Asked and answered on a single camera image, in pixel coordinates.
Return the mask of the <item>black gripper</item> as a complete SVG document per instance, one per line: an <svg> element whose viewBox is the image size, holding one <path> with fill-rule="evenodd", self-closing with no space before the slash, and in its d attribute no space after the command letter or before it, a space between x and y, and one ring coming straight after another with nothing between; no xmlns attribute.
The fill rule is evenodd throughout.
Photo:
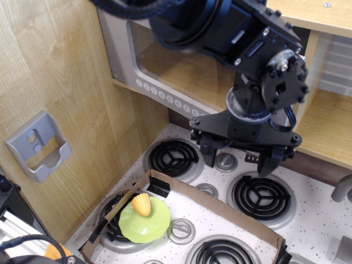
<svg viewBox="0 0 352 264"><path fill-rule="evenodd" d="M293 131L278 131L268 120L246 123L235 118L230 111L195 117L190 120L191 138L200 146L204 163L213 168L217 151L233 147L259 153L258 175L270 175L294 149L302 137Z"/></svg>

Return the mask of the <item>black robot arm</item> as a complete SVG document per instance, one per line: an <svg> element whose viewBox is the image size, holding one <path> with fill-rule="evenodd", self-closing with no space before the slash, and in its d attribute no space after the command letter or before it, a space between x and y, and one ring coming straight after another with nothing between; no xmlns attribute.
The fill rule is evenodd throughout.
<svg viewBox="0 0 352 264"><path fill-rule="evenodd" d="M96 1L116 17L148 19L160 44L199 51L235 71L227 108L190 120L191 138L213 167L218 149L259 154L258 174L271 174L295 156L302 142L293 132L295 103L309 92L301 44L290 23L265 1Z"/></svg>

